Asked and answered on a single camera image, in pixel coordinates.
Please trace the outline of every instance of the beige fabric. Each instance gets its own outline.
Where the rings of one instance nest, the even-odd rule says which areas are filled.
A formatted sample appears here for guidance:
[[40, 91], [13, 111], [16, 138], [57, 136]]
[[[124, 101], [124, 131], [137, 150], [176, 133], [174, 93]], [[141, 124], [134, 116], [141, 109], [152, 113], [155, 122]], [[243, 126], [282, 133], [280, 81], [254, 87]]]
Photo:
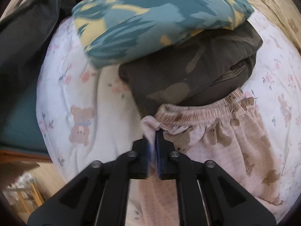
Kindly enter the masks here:
[[248, 0], [276, 24], [301, 52], [301, 14], [292, 0]]
[[[152, 146], [162, 128], [178, 151], [198, 162], [215, 161], [273, 213], [281, 206], [280, 163], [254, 98], [244, 98], [240, 89], [203, 107], [162, 105], [155, 117], [142, 119], [142, 127]], [[174, 181], [157, 179], [153, 169], [139, 189], [146, 225], [179, 224]]]

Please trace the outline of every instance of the black garment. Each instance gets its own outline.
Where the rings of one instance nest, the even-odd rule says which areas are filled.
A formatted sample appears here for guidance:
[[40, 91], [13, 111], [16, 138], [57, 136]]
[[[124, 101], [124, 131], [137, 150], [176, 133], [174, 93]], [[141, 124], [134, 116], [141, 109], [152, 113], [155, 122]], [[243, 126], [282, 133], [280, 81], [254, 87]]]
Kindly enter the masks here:
[[81, 0], [27, 0], [0, 22], [0, 128], [40, 72], [61, 21]]
[[262, 40], [246, 21], [234, 31], [203, 31], [119, 67], [142, 116], [161, 104], [202, 106], [220, 100], [250, 77]]

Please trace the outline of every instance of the folded clothing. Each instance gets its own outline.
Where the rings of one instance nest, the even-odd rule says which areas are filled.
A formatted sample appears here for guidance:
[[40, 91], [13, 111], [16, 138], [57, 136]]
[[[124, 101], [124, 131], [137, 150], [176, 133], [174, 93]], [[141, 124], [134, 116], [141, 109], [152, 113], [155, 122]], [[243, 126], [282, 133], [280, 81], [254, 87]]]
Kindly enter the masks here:
[[125, 63], [202, 30], [233, 30], [253, 12], [247, 0], [93, 0], [73, 8], [74, 24], [97, 67]]
[[[269, 202], [269, 210], [280, 204], [280, 162], [254, 98], [244, 98], [240, 89], [207, 106], [162, 105], [155, 117], [142, 119], [142, 127], [153, 154], [155, 131], [162, 128], [175, 149], [194, 161], [215, 161], [259, 201]], [[146, 225], [178, 225], [176, 183], [155, 176], [139, 185]]]
[[142, 116], [165, 103], [201, 106], [224, 98], [251, 76], [262, 40], [246, 21], [235, 30], [207, 30], [119, 67]]

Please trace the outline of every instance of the garment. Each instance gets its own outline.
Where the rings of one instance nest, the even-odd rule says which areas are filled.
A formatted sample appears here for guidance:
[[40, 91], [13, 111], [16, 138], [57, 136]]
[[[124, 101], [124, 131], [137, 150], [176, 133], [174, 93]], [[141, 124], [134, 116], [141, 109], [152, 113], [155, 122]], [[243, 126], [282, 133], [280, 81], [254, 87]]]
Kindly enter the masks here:
[[205, 29], [234, 29], [253, 12], [246, 0], [93, 0], [73, 9], [96, 68], [125, 63]]
[[250, 77], [262, 40], [249, 22], [235, 30], [203, 31], [119, 67], [142, 116], [161, 104], [202, 106], [220, 100]]
[[[254, 98], [240, 89], [207, 106], [162, 105], [155, 117], [142, 119], [142, 127], [152, 154], [155, 131], [162, 128], [176, 150], [198, 162], [215, 161], [259, 201], [270, 203], [269, 210], [280, 204], [280, 163]], [[153, 171], [139, 189], [146, 225], [179, 224], [175, 181], [160, 181]]]
[[292, 0], [248, 0], [301, 51], [301, 14]]
[[80, 1], [27, 0], [0, 22], [0, 86], [5, 86], [0, 89], [0, 127], [37, 80], [53, 32]]

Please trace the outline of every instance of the beige blanket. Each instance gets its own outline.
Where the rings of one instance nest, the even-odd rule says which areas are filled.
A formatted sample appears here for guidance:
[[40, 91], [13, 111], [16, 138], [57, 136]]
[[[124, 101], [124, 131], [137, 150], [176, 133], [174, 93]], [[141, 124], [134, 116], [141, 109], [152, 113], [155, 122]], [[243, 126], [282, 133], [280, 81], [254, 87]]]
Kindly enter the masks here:
[[248, 0], [276, 24], [301, 52], [301, 14], [292, 0]]

